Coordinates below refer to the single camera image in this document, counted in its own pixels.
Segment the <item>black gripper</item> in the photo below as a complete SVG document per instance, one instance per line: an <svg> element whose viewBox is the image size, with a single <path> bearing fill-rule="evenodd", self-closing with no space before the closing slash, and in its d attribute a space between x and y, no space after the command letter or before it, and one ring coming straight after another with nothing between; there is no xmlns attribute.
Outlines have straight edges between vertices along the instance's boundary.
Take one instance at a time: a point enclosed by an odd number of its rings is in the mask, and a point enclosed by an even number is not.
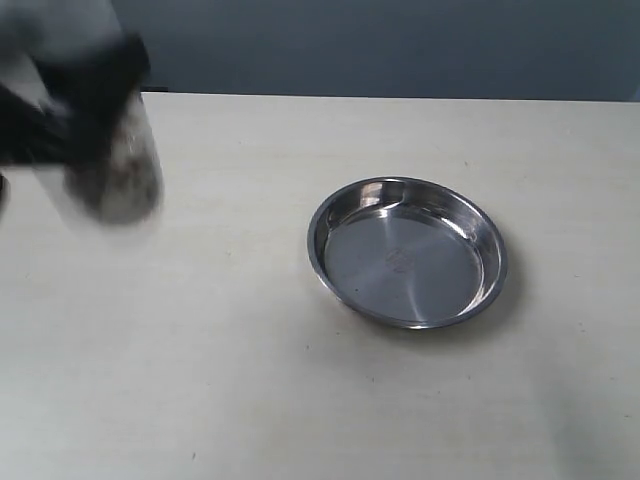
<svg viewBox="0 0 640 480"><path fill-rule="evenodd" d="M35 106L1 87L3 165L79 168L107 156L150 62L142 38L126 34L70 60L37 60L35 67L53 102Z"/></svg>

